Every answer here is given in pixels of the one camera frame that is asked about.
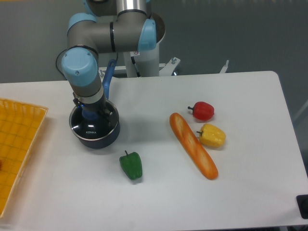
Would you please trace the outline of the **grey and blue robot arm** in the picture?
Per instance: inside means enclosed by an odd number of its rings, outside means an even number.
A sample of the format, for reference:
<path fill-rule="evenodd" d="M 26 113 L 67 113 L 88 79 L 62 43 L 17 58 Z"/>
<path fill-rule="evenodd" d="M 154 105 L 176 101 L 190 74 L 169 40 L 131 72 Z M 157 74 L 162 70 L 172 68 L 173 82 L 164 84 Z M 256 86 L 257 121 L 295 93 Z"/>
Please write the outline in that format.
<path fill-rule="evenodd" d="M 99 77 L 99 54 L 155 49 L 156 23 L 149 0 L 85 0 L 83 4 L 86 13 L 69 20 L 61 66 L 75 105 L 86 115 L 102 114 L 106 99 Z"/>

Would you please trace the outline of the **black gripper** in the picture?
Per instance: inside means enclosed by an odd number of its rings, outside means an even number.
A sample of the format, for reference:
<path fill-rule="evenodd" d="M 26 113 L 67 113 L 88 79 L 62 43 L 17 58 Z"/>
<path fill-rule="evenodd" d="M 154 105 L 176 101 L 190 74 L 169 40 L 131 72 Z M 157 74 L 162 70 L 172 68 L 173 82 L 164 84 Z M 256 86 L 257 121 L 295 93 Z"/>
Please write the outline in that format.
<path fill-rule="evenodd" d="M 104 118 L 107 123 L 114 122 L 113 111 L 107 107 L 107 99 L 104 93 L 97 93 L 90 97 L 81 97 L 73 94 L 73 118 Z"/>

